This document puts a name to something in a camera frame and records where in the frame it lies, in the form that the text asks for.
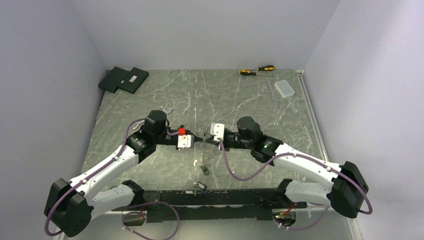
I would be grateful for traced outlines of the black tag key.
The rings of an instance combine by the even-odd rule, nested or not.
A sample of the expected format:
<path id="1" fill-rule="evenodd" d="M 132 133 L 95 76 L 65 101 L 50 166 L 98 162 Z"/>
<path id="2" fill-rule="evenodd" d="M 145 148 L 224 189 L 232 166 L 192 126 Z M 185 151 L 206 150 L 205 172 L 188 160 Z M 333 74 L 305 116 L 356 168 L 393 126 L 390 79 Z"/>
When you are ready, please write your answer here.
<path id="1" fill-rule="evenodd" d="M 207 186 L 203 184 L 202 182 L 194 182 L 193 183 L 193 194 L 196 196 L 198 191 L 205 191 L 207 190 Z"/>

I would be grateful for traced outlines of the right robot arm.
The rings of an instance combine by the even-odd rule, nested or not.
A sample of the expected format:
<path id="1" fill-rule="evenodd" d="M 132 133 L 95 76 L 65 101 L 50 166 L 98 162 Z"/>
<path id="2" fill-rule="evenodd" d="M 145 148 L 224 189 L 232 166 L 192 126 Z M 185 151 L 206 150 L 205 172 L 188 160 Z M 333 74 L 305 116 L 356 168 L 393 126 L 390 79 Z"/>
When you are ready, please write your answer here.
<path id="1" fill-rule="evenodd" d="M 373 213 L 367 196 L 369 186 L 358 166 L 350 161 L 338 164 L 301 152 L 280 139 L 264 134 L 260 125 L 250 116 L 238 120 L 236 132 L 228 130 L 224 124 L 213 122 L 210 135 L 206 142 L 218 146 L 226 169 L 238 181 L 249 181 L 267 166 L 288 169 L 311 180 L 301 182 L 284 179 L 275 194 L 276 203 L 282 208 L 308 202 L 329 206 L 351 219 L 358 214 Z M 249 177 L 236 176 L 226 155 L 230 149 L 249 150 L 250 155 L 262 166 Z"/>

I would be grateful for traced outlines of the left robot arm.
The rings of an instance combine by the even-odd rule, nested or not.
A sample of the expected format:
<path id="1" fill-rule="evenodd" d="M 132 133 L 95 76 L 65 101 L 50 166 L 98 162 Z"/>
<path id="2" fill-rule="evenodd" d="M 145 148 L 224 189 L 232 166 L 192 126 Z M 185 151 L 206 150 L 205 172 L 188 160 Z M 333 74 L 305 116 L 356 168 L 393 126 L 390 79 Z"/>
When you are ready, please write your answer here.
<path id="1" fill-rule="evenodd" d="M 126 180 L 110 190 L 103 188 L 148 158 L 158 145 L 180 150 L 203 141 L 184 125 L 171 129 L 162 110 L 152 110 L 139 122 L 139 129 L 132 134 L 126 129 L 121 145 L 107 158 L 70 180 L 59 178 L 51 185 L 44 209 L 44 231 L 48 236 L 74 237 L 108 211 L 126 206 L 139 209 L 146 202 L 145 191 L 134 181 Z"/>

